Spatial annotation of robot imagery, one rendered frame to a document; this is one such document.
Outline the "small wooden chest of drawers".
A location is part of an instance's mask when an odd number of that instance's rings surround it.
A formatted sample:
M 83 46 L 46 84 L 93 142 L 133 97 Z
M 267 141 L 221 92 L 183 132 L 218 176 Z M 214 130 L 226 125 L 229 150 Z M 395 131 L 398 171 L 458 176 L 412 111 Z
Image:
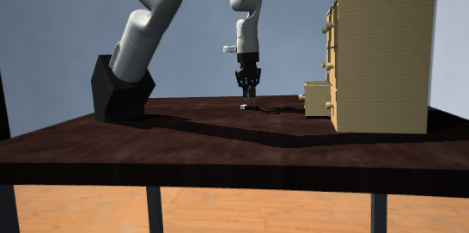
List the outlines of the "small wooden chest of drawers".
M 427 134 L 435 0 L 336 1 L 336 131 Z

